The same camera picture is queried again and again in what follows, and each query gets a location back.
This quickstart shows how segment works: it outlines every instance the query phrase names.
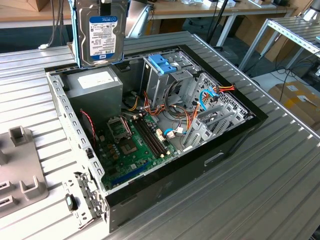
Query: cardboard box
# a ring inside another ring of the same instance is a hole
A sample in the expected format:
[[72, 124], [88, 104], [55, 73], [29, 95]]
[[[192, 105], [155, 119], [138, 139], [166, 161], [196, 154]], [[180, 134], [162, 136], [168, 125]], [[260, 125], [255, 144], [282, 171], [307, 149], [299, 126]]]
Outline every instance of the cardboard box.
[[0, 0], [0, 5], [40, 12], [50, 0]]
[[[279, 101], [283, 84], [277, 84], [269, 90], [269, 94]], [[312, 93], [299, 81], [292, 81], [285, 84], [281, 99], [291, 113], [298, 117], [313, 130], [320, 129], [320, 98]]]

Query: aluminum table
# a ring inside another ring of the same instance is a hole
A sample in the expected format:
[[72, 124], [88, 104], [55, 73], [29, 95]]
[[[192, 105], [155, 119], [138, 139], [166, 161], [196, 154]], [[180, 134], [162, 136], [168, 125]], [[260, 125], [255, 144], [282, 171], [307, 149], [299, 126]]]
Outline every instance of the aluminum table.
[[188, 32], [125, 41], [125, 54], [186, 44], [268, 119], [217, 167], [107, 236], [98, 219], [79, 231], [61, 181], [78, 168], [44, 67], [73, 63], [67, 47], [0, 55], [0, 133], [33, 132], [49, 196], [0, 219], [0, 239], [304, 240], [320, 223], [320, 137], [235, 66]]
[[320, 36], [320, 21], [317, 24], [310, 24], [303, 20], [301, 17], [281, 17], [267, 19], [256, 38], [254, 39], [252, 45], [244, 56], [239, 69], [244, 70], [249, 59], [254, 53], [257, 45], [264, 36], [267, 28], [270, 27], [275, 30], [274, 34], [270, 38], [269, 42], [266, 44], [265, 48], [261, 52], [263, 56], [268, 49], [272, 46], [278, 35], [283, 35], [288, 39], [292, 40], [296, 44], [300, 45], [301, 48], [297, 54], [292, 58], [292, 60], [287, 65], [287, 69], [296, 61], [303, 50], [307, 50], [312, 54], [320, 57], [320, 43], [316, 41], [316, 37]]

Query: red wire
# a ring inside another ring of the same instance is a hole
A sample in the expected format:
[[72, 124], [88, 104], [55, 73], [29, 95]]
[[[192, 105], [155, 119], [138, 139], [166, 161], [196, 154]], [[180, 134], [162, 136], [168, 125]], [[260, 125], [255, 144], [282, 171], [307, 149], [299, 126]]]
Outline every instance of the red wire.
[[96, 132], [95, 132], [95, 128], [94, 128], [94, 123], [92, 122], [91, 117], [85, 111], [80, 110], [80, 113], [84, 114], [90, 122], [92, 134], [93, 134], [93, 146], [96, 147]]
[[228, 89], [221, 89], [221, 90], [220, 90], [220, 93], [221, 93], [221, 92], [226, 92], [226, 91], [233, 91], [233, 90], [235, 90], [234, 87], [233, 87], [233, 88], [228, 88]]

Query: gray plastic part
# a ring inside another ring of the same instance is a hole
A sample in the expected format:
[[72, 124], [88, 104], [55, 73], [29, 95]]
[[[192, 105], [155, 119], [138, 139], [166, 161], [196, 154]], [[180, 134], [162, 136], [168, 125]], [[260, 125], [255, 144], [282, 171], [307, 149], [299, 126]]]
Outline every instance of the gray plastic part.
[[7, 162], [8, 162], [7, 156], [0, 149], [0, 166], [7, 164]]
[[15, 189], [15, 186], [10, 181], [4, 181], [0, 183], [0, 194], [7, 194], [8, 192]]
[[27, 186], [23, 181], [19, 182], [21, 193], [24, 194], [24, 197], [27, 200], [36, 198], [45, 190], [44, 184], [42, 182], [39, 182], [36, 176], [33, 176], [33, 182], [34, 186]]
[[0, 213], [2, 211], [15, 208], [17, 205], [18, 205], [18, 201], [12, 195], [2, 198], [0, 199]]
[[0, 134], [0, 218], [48, 196], [36, 146], [29, 129]]
[[29, 141], [22, 126], [10, 128], [9, 136], [15, 147], [26, 144]]

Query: hard drive label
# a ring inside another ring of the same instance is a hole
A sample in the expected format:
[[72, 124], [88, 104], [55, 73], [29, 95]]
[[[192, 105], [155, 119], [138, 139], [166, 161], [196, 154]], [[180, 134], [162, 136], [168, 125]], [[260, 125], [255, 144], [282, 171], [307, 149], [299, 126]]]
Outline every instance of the hard drive label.
[[116, 16], [92, 16], [90, 28], [90, 56], [94, 60], [111, 58], [116, 51], [114, 28], [118, 24]]

